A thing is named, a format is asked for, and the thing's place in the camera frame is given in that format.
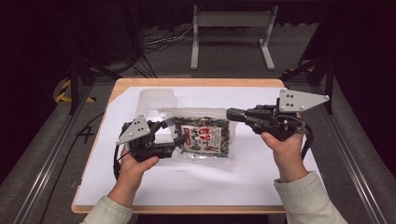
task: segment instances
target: person's left hand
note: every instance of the person's left hand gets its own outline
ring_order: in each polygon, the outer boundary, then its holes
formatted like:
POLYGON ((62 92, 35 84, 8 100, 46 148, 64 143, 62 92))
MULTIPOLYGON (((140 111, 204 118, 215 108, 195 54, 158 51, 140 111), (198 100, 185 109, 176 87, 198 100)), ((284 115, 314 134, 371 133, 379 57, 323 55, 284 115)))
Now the person's left hand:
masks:
MULTIPOLYGON (((121 156, 126 152, 124 148, 121 152, 121 156)), ((119 179, 113 190, 108 193, 107 197, 122 206, 130 207, 134 202, 137 189, 142 182, 143 173, 157 164, 159 160, 158 157, 151 157, 145 161, 138 162, 131 154, 125 155, 121 159, 119 179)))

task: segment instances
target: metal rail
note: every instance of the metal rail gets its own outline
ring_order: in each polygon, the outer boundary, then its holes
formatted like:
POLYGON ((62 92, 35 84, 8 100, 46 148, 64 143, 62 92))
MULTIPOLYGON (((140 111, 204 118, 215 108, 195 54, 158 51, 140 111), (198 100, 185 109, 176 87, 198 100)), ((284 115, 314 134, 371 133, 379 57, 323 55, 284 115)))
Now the metal rail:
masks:
MULTIPOLYGON (((313 93, 316 94, 323 94, 321 91, 320 87, 318 86, 312 86, 311 87, 313 93)), ((359 168, 358 164, 356 163, 351 150, 347 144, 346 139, 342 135, 342 132, 338 126, 337 121, 335 120, 334 116, 330 116, 329 113, 327 112, 327 109, 324 105, 320 106, 320 109, 322 110, 323 114, 325 115, 327 122, 329 126, 332 128, 332 132, 334 133, 334 136, 337 140, 337 143, 339 145, 339 152, 340 155, 344 161, 344 164, 346 165, 346 168, 349 171, 349 174, 352 178, 353 183, 355 184, 355 187, 361 196, 361 200, 363 201, 364 206, 366 207, 366 210, 373 221, 373 223, 378 223, 378 224, 387 224, 388 222, 385 220, 381 209, 379 208, 375 197, 373 193, 370 190, 370 187, 367 184, 367 181, 364 177, 364 175, 361 173, 361 169, 359 168)))
MULTIPOLYGON (((89 94, 92 90, 92 86, 84 86, 82 89, 82 93, 79 102, 84 102, 85 99, 89 97, 89 94)), ((76 111, 73 115, 69 116, 59 134, 49 156, 47 157, 46 162, 44 163, 41 171, 38 173, 38 176, 33 184, 28 196, 26 197, 25 202, 23 203, 20 212, 17 214, 14 220, 14 224, 27 223, 29 217, 32 215, 35 210, 35 206, 37 205, 38 200, 40 199, 41 194, 44 191, 44 188, 47 186, 48 181, 52 175, 52 172, 56 166, 57 161, 59 160, 62 151, 64 149, 65 141, 72 129, 76 119, 78 117, 79 112, 81 111, 83 104, 79 104, 76 108, 76 111)))

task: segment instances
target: black mechanical part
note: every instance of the black mechanical part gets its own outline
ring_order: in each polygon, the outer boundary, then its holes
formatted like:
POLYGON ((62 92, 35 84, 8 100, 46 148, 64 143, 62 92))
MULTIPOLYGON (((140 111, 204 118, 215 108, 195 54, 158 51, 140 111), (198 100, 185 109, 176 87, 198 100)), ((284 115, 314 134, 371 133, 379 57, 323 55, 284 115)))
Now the black mechanical part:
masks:
MULTIPOLYGON (((132 124, 132 122, 129 123, 124 123, 122 126, 122 131, 120 136, 128 129, 128 127, 132 124)), ((148 121, 148 126, 149 126, 149 133, 147 135, 144 135, 142 137, 136 138, 130 142, 127 142, 125 144, 128 144, 128 153, 134 157, 136 161, 145 161, 148 158, 151 157, 158 157, 160 159, 164 158, 171 158, 172 154, 175 150, 176 147, 183 145, 187 141, 187 136, 186 135, 181 135, 177 138, 174 139, 173 142, 169 143, 154 143, 155 141, 155 133, 160 130, 160 128, 167 128, 168 124, 166 123, 165 120, 159 122, 152 122, 151 120, 148 121)), ((117 159, 118 154, 119 154, 119 147, 116 146, 115 152, 114 152, 114 164, 113 164, 113 171, 114 171, 114 176, 116 179, 119 178, 120 175, 120 159, 117 159)))
POLYGON ((311 147, 314 140, 311 129, 294 112, 282 113, 279 110, 279 98, 276 105, 256 105, 248 110, 229 108, 227 119, 244 122, 256 134, 270 133, 279 141, 286 141, 295 133, 302 133, 306 141, 302 149, 302 158, 311 147))

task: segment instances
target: wooden table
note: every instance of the wooden table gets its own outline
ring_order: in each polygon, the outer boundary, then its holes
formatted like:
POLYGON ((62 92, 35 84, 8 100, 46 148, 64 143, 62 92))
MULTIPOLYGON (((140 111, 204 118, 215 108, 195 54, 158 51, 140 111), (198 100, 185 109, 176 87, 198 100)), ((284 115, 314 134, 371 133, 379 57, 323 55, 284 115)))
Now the wooden table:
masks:
MULTIPOLYGON (((242 79, 242 78, 122 78, 119 79, 110 96, 109 104, 127 91, 130 87, 284 87, 282 81, 278 79, 242 79)), ((107 116, 107 111, 102 120, 99 132, 96 136, 92 147, 92 152, 88 163, 92 160, 92 153, 97 144, 100 132, 104 125, 104 120, 107 116)), ((82 179, 87 172, 87 167, 84 171, 82 179)), ((75 205, 76 198, 72 204, 72 210, 75 213, 88 213, 93 208, 90 205, 75 205)), ((282 205, 133 205, 134 213, 136 214, 278 214, 285 213, 282 205)))

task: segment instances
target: dark floor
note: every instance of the dark floor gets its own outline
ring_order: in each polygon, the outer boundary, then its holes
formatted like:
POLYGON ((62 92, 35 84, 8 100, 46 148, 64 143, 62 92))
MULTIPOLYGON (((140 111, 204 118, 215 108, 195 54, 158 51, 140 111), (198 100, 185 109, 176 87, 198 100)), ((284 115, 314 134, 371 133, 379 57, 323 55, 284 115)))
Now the dark floor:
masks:
MULTIPOLYGON (((157 77, 281 77, 284 70, 297 66, 315 28, 315 24, 274 28, 269 50, 276 66, 275 71, 266 69, 258 46, 258 35, 262 31, 252 28, 240 32, 241 34, 221 29, 206 31, 200 38, 200 61, 197 71, 190 70, 191 41, 188 39, 164 51, 147 53, 146 56, 157 77)), ((137 65, 148 72, 142 63, 137 65)), ((112 68, 120 66, 122 64, 114 64, 112 68)), ((134 69, 121 75, 139 77, 134 69)), ((306 84, 304 77, 305 75, 301 74, 285 84, 297 91, 322 91, 323 83, 318 88, 312 88, 306 84)), ((94 137, 91 136, 84 142, 85 137, 81 136, 74 145, 73 142, 76 133, 106 110, 113 86, 114 81, 111 79, 98 77, 92 89, 89 89, 89 96, 96 97, 96 102, 83 104, 65 138, 59 159, 55 161, 54 169, 49 172, 46 179, 48 182, 44 182, 45 187, 42 193, 38 193, 38 200, 32 204, 25 223, 79 223, 85 217, 74 214, 70 209, 76 193, 76 189, 71 188, 70 183, 81 178, 94 137)), ((21 220, 24 216, 18 216, 18 213, 59 134, 70 119, 70 106, 70 103, 58 103, 55 111, 1 185, 0 223, 12 223, 17 217, 21 220)), ((334 114, 330 116, 330 121, 322 106, 303 113, 303 119, 313 129, 315 143, 312 151, 318 168, 326 176, 324 183, 333 203, 348 223, 396 223, 396 180, 377 155, 336 82, 332 109, 334 114), (332 120, 335 120, 343 139, 340 140, 337 132, 331 127, 332 120), (346 152, 350 152, 352 161, 346 160, 345 147, 346 152), (351 169, 350 163, 356 163, 359 169, 351 169), (382 214, 373 213, 373 209, 376 208, 382 214)), ((102 117, 98 117, 90 124, 92 133, 97 132, 101 119, 102 117)), ((283 223, 283 218, 283 215, 269 216, 271 223, 283 223)))

